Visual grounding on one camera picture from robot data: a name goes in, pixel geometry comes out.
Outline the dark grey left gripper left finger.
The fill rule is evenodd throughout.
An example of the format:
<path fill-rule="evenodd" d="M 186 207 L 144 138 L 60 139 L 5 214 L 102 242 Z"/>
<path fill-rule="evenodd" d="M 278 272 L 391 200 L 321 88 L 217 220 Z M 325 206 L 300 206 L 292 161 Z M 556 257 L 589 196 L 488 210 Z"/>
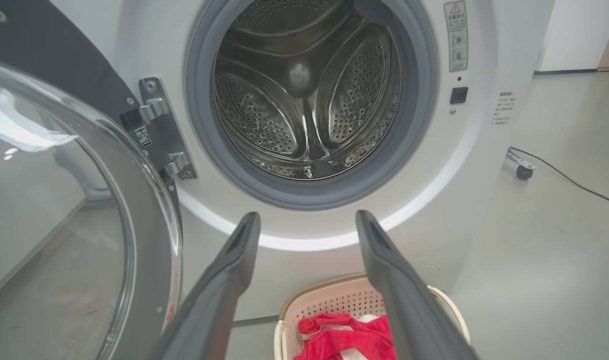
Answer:
<path fill-rule="evenodd" d="M 245 214 L 152 349 L 154 360 L 224 360 L 238 300 L 254 275 L 261 234 Z"/>

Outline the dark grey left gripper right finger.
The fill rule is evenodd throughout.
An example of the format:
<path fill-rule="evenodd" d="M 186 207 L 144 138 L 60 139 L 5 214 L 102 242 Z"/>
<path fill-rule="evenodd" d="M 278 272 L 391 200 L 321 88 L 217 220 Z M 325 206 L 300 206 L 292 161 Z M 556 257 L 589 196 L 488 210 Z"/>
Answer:
<path fill-rule="evenodd" d="M 476 360 L 460 330 L 368 210 L 355 214 L 370 284 L 382 295 L 399 360 Z"/>

